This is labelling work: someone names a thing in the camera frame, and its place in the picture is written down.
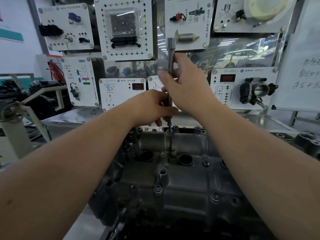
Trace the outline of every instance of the blue component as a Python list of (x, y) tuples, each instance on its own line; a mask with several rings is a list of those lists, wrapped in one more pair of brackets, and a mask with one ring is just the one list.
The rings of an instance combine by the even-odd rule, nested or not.
[(75, 13), (73, 12), (69, 12), (69, 17), (70, 20), (75, 21), (76, 23), (80, 23), (81, 22), (81, 17), (77, 16)]

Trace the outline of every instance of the whiteboard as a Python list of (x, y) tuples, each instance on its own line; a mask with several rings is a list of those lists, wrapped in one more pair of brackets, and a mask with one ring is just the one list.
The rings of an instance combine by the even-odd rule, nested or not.
[(271, 100), (276, 109), (320, 112), (320, 0), (305, 0)]

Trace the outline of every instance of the forearm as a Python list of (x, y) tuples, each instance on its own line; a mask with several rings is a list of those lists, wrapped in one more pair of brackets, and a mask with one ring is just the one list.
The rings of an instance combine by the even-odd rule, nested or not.
[(280, 239), (319, 238), (320, 163), (227, 106), (209, 101), (197, 119), (274, 234)]
[(0, 236), (62, 239), (132, 126), (118, 106), (1, 173)]

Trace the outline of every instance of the left hand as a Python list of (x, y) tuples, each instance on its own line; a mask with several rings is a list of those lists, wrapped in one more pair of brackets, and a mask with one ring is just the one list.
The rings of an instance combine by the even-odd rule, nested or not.
[(130, 113), (133, 126), (149, 125), (153, 122), (157, 126), (162, 126), (160, 118), (173, 116), (179, 112), (178, 108), (166, 106), (168, 94), (154, 89), (142, 92), (121, 106)]

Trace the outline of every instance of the metal tool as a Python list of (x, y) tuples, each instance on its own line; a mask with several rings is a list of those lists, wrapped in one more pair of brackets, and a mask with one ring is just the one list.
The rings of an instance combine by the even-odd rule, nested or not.
[[(168, 71), (170, 75), (174, 74), (174, 51), (176, 49), (176, 40), (175, 38), (167, 38), (167, 51), (168, 51)], [(172, 106), (172, 98), (168, 92), (169, 95), (169, 106)], [(168, 122), (168, 130), (171, 131), (171, 118)]]

